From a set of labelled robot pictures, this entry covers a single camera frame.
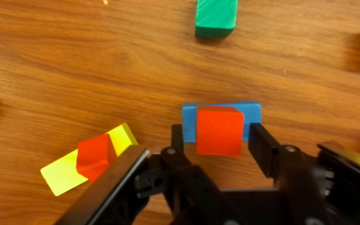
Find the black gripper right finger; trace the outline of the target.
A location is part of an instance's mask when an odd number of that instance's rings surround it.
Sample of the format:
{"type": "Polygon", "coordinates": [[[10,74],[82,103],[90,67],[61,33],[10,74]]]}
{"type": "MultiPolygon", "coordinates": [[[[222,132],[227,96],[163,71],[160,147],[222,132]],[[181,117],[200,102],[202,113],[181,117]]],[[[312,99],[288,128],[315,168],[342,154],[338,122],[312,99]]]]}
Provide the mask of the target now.
{"type": "Polygon", "coordinates": [[[293,225],[326,225],[326,209],[316,179],[298,148],[281,146],[261,124],[251,124],[248,152],[285,197],[293,225]]]}

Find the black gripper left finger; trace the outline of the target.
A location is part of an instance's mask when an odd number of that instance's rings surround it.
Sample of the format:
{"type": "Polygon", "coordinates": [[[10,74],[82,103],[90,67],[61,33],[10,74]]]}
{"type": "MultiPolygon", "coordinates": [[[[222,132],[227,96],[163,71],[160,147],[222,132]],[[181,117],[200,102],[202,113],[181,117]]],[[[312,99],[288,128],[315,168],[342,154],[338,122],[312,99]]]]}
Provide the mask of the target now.
{"type": "Polygon", "coordinates": [[[171,143],[161,158],[168,171],[163,197],[173,217],[172,225],[223,225],[228,219],[226,201],[203,171],[185,157],[180,124],[171,127],[171,143]]]}

